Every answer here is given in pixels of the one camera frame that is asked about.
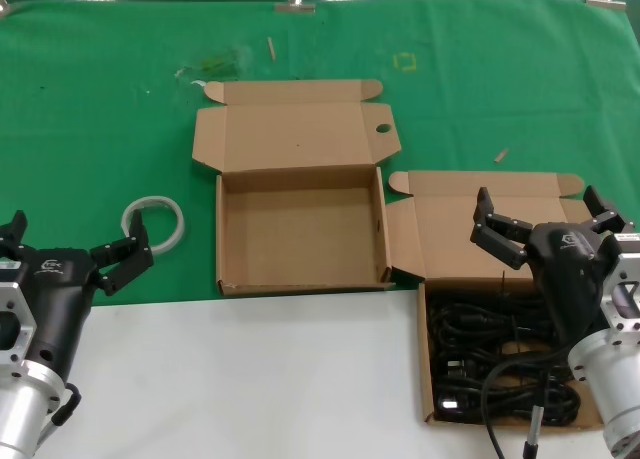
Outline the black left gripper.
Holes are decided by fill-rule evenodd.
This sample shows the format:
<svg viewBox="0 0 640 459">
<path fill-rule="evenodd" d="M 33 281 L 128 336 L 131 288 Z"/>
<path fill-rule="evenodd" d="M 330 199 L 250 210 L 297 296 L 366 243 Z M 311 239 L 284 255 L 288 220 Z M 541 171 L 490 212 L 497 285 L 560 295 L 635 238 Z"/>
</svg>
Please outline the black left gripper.
<svg viewBox="0 0 640 459">
<path fill-rule="evenodd" d="M 73 248 L 34 249 L 23 246 L 26 214 L 17 210 L 0 227 L 1 280 L 19 285 L 35 320 L 36 330 L 25 354 L 29 361 L 69 377 L 82 328 L 97 287 L 113 296 L 154 264 L 148 233 L 135 211 L 129 235 L 88 251 Z"/>
</svg>

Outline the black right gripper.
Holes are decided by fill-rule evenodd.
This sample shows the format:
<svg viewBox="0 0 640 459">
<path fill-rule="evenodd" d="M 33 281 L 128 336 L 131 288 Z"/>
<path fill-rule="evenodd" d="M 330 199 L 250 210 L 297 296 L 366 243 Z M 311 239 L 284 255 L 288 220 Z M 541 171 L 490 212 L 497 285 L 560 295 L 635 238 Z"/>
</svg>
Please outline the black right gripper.
<svg viewBox="0 0 640 459">
<path fill-rule="evenodd" d="M 541 223 L 531 232 L 530 223 L 496 213 L 488 189 L 481 187 L 473 213 L 472 243 L 514 270 L 528 257 L 563 345 L 606 343 L 609 325 L 601 301 L 613 259 L 605 235 L 635 232 L 635 223 L 595 186 L 586 187 L 583 202 L 591 214 L 584 223 Z"/>
</svg>

